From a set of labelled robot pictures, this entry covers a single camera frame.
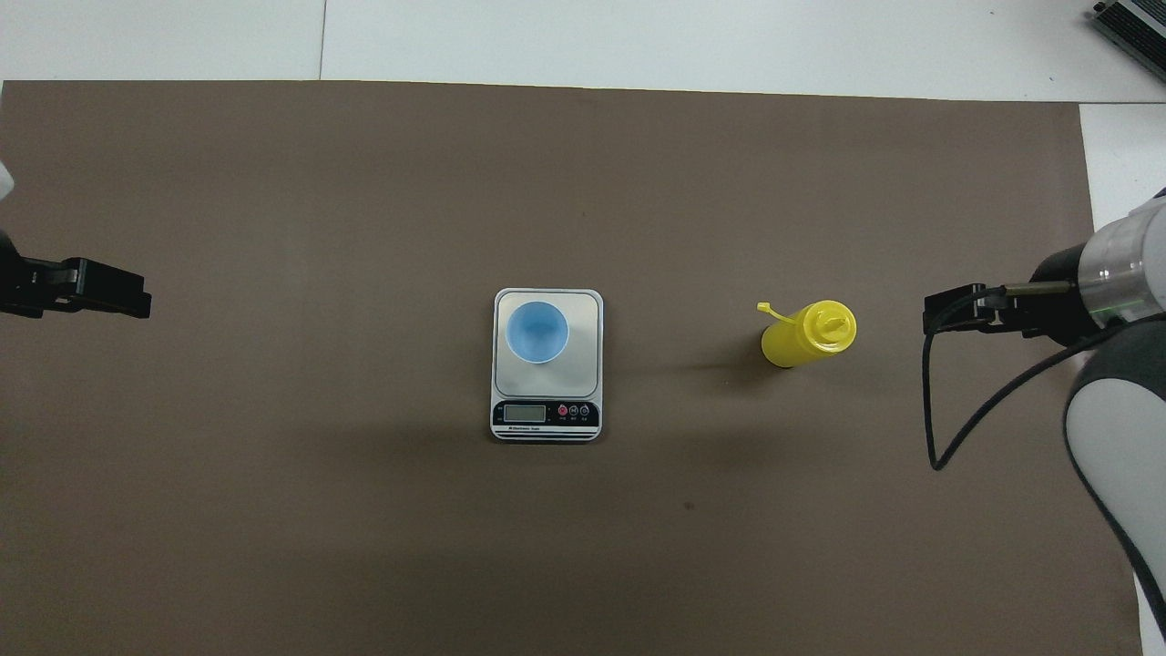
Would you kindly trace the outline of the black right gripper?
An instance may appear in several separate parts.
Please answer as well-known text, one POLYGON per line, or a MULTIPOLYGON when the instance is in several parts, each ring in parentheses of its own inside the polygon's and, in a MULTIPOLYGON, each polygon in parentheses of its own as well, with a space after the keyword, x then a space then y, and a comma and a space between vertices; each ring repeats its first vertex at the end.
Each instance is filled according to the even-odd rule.
MULTIPOLYGON (((1030 282, 1069 282, 1069 291, 1012 296, 1002 311, 1002 323, 1026 339, 1045 336, 1052 341, 1072 345, 1095 336, 1100 325, 1087 311, 1076 282, 1084 244, 1058 251, 1037 266, 1030 282)), ((997 323, 1002 308, 1002 288, 958 285, 925 297, 925 333, 979 332, 997 323)))

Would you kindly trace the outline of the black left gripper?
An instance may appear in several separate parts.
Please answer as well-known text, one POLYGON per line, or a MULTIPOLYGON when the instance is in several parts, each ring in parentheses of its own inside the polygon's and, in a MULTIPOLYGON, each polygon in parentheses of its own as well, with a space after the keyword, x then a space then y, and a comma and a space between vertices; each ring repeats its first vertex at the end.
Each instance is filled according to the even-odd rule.
POLYGON ((93 311, 148 319, 152 294, 145 278, 87 258, 62 261, 31 259, 24 263, 1 230, 1 312, 37 317, 37 310, 58 313, 93 311), (30 280, 31 304, 24 303, 22 285, 30 280))

